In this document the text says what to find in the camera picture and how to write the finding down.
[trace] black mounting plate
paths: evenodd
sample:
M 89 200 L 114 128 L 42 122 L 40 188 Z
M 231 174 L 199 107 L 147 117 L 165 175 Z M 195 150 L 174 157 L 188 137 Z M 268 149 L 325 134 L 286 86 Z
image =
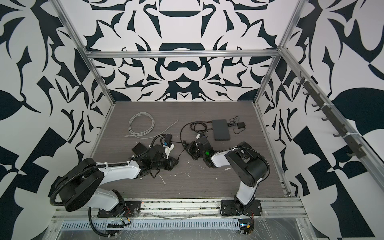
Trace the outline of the black mounting plate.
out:
M 137 213 L 140 212 L 141 201 L 125 201 L 125 204 L 127 205 L 129 210 L 125 211 L 125 214 L 122 217 L 131 217 L 135 209 Z M 105 218 L 105 217 L 113 217 L 113 216 L 112 216 L 112 213 L 110 213 L 109 211 L 105 211 L 104 209 L 101 209 L 97 213 L 97 217 Z
M 260 200 L 253 200 L 252 204 L 246 209 L 245 211 L 239 211 L 236 208 L 235 200 L 221 200 L 221 209 L 220 214 L 222 216 L 229 216 L 229 215 L 253 215 L 254 216 L 261 216 L 261 212 L 263 211 Z

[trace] white debris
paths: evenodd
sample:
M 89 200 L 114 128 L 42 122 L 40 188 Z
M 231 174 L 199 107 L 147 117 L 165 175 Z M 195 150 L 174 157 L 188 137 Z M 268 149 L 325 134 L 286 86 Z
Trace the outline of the white debris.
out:
M 160 174 L 159 174 L 159 177 L 161 178 L 161 180 L 163 180 L 163 183 L 164 183 L 164 186 L 165 186 L 166 183 L 165 183 L 164 179 L 160 176 Z

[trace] power adapter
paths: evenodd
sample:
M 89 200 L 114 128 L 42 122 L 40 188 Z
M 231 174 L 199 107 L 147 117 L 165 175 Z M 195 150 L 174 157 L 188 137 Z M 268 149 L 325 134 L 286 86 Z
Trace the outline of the power adapter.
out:
M 245 123 L 244 123 L 244 122 L 239 122 L 239 123 L 237 124 L 237 128 L 238 128 L 238 129 L 245 128 Z

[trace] metal vent grille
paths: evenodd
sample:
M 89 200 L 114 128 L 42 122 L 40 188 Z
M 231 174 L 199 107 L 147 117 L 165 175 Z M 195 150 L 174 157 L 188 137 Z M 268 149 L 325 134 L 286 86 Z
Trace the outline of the metal vent grille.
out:
M 97 229 L 105 230 L 111 221 L 95 220 L 93 224 Z M 66 230 L 91 230 L 86 220 L 64 221 L 61 228 Z M 173 229 L 230 229 L 238 230 L 237 219 L 175 219 L 175 220 L 132 220 L 131 225 L 124 230 L 173 230 Z

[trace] aluminum frame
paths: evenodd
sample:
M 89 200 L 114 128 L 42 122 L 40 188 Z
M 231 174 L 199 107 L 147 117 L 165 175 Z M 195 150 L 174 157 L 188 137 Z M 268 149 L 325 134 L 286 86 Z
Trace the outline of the aluminum frame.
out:
M 277 56 L 277 50 L 190 50 L 190 51 L 85 51 L 88 58 L 167 58 L 167 57 L 253 57 Z
M 45 230 L 45 233 L 41 239 L 44 240 L 56 240 L 59 233 L 60 229 L 63 225 L 63 220 L 51 220 L 49 222 L 47 229 Z
M 296 218 L 296 223 L 299 227 L 300 234 L 303 240 L 317 239 L 316 234 L 312 228 L 309 218 Z
M 304 9 L 304 6 L 307 2 L 308 2 L 308 0 L 299 0 L 297 2 L 295 10 L 293 11 L 292 16 L 289 20 L 289 23 L 287 25 L 287 28 L 285 29 L 285 31 L 283 33 L 283 37 L 281 38 L 279 46 L 277 47 L 278 55 L 276 57 L 274 57 L 274 59 L 272 60 L 272 63 L 269 65 L 268 71 L 265 74 L 265 76 L 262 80 L 262 84 L 261 84 L 259 90 L 257 91 L 256 96 L 253 100 L 253 102 L 255 104 L 258 103 L 262 93 L 265 91 L 266 86 L 268 85 L 269 81 L 271 80 L 272 74 L 273 74 L 274 70 L 276 69 L 277 64 L 280 61 L 280 50 L 281 50 L 281 48 L 285 47 L 288 40 L 290 39 L 293 30 L 295 29 L 297 23 L 300 20 L 300 15 L 301 15 L 301 13 Z
M 292 54 L 286 49 L 279 49 L 279 53 L 283 57 L 283 59 L 287 62 L 288 66 L 292 69 L 295 75 L 298 78 L 303 76 L 305 79 L 311 79 L 309 74 L 303 69 L 303 67 L 295 60 Z M 379 156 L 375 153 L 375 151 L 369 146 L 369 144 L 362 138 L 362 136 L 358 133 L 356 129 L 349 123 L 349 121 L 341 114 L 341 112 L 337 109 L 337 107 L 332 103 L 332 101 L 327 97 L 327 95 L 321 90 L 321 88 L 314 82 L 308 81 L 310 86 L 316 91 L 316 93 L 320 94 L 320 97 L 326 104 L 330 104 L 329 107 L 334 112 L 338 121 L 342 124 L 345 124 L 345 129 L 351 134 L 355 141 L 362 145 L 361 149 L 366 153 L 366 156 L 360 158 L 361 163 L 371 174 L 373 179 L 379 185 L 379 187 L 384 191 L 384 163 L 379 158 Z
M 125 199 L 126 201 L 142 201 L 140 214 L 135 219 L 159 218 L 225 218 L 220 215 L 220 201 L 224 199 Z M 267 197 L 260 200 L 264 218 L 306 218 L 304 206 L 298 197 Z M 97 219 L 99 209 L 92 209 L 91 215 Z M 87 220 L 88 208 L 67 212 L 64 207 L 58 207 L 52 220 Z
M 104 119 L 104 122 L 103 122 L 103 125 L 101 126 L 101 129 L 99 131 L 99 134 L 97 135 L 97 138 L 95 140 L 95 143 L 93 144 L 93 147 L 91 149 L 91 153 L 89 155 L 89 157 L 93 157 L 93 155 L 95 154 L 96 152 L 96 149 L 100 143 L 100 140 L 104 134 L 104 131 L 105 129 L 107 128 L 107 125 L 108 125 L 108 122 L 109 122 L 109 119 L 111 118 L 111 115 L 112 115 L 112 112 L 113 110 L 115 109 L 115 104 L 114 105 L 111 105 L 109 110 L 108 110 L 108 113 L 107 115 L 105 116 L 105 119 Z
M 281 38 L 280 44 L 277 49 L 285 47 L 289 39 L 291 38 L 292 32 L 295 29 L 297 23 L 300 20 L 301 13 L 304 9 L 304 6 L 308 3 L 308 0 L 299 0 L 296 4 L 295 10 L 289 20 L 288 26 L 285 29 L 283 37 Z
M 260 97 L 263 95 L 262 93 L 265 91 L 265 88 L 267 87 L 269 81 L 271 80 L 272 74 L 275 71 L 277 64 L 279 63 L 280 58 L 281 58 L 280 55 L 273 58 L 264 78 L 262 79 L 262 84 L 260 85 L 260 88 L 257 90 L 255 98 L 253 99 L 254 103 L 257 103 L 260 100 Z
M 264 124 L 262 112 L 261 112 L 261 110 L 260 110 L 258 105 L 255 105 L 254 107 L 255 107 L 257 119 L 259 120 L 262 132 L 263 132 L 264 137 L 265 137 L 265 141 L 266 141 L 267 147 L 269 149 L 269 152 L 271 153 L 273 164 L 275 165 L 275 169 L 277 171 L 277 174 L 278 174 L 279 178 L 283 181 L 283 184 L 285 185 L 285 189 L 287 191 L 287 195 L 290 197 L 291 193 L 292 193 L 291 185 L 289 184 L 289 181 L 288 181 L 287 177 L 284 174 L 283 168 L 278 163 L 278 158 L 277 158 L 277 156 L 275 154 L 275 150 L 273 148 L 271 138 L 269 137 L 268 131 L 267 131 L 267 129 L 265 127 L 265 124 Z
M 105 97 L 108 99 L 108 101 L 111 103 L 111 105 L 115 104 L 115 100 L 113 99 L 111 92 L 107 88 L 104 80 L 100 76 L 99 72 L 97 71 L 95 65 L 90 61 L 90 59 L 86 56 L 84 52 L 84 46 L 81 42 L 79 35 L 77 34 L 70 18 L 68 17 L 68 14 L 65 12 L 65 9 L 63 5 L 61 4 L 60 0 L 50 0 L 50 3 L 52 4 L 53 9 L 55 10 L 58 18 L 60 19 L 60 22 L 63 24 L 63 26 L 68 31 L 69 36 L 71 37 L 73 43 L 75 44 L 77 50 L 79 51 L 82 59 L 84 60 L 85 64 L 89 68 L 89 70 L 92 72 L 96 82 L 101 87 L 101 90 L 103 91 Z

